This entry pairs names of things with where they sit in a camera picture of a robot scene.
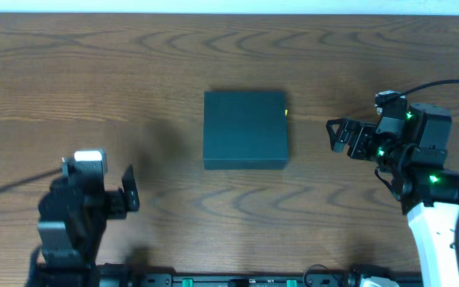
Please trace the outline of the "black gift box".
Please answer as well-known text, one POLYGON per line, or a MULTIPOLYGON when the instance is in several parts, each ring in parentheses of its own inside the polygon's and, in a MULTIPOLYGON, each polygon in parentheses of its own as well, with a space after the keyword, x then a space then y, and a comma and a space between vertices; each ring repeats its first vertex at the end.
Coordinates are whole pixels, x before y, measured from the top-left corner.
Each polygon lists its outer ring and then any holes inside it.
POLYGON ((286 111, 282 91, 206 91, 204 168, 285 168, 289 157, 286 111))

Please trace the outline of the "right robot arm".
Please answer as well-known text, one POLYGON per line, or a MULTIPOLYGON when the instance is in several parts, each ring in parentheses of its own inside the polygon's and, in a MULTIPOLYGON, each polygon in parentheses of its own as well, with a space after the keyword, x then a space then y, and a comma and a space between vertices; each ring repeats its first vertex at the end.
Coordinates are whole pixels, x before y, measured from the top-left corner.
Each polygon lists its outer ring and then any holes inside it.
POLYGON ((329 120, 334 152, 376 163, 414 236, 425 286, 459 286, 459 173, 444 167, 449 110, 404 99, 382 107, 380 121, 329 120))

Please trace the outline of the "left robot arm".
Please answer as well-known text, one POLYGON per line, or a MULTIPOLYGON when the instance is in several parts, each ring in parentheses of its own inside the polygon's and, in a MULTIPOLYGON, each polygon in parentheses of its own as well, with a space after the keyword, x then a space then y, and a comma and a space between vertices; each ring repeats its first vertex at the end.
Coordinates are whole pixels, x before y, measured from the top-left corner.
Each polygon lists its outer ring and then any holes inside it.
POLYGON ((125 286, 127 270, 105 275, 96 257, 107 221, 139 210, 133 166, 122 187, 106 191, 102 163, 66 163, 38 204, 41 246, 32 252, 28 286, 125 286))

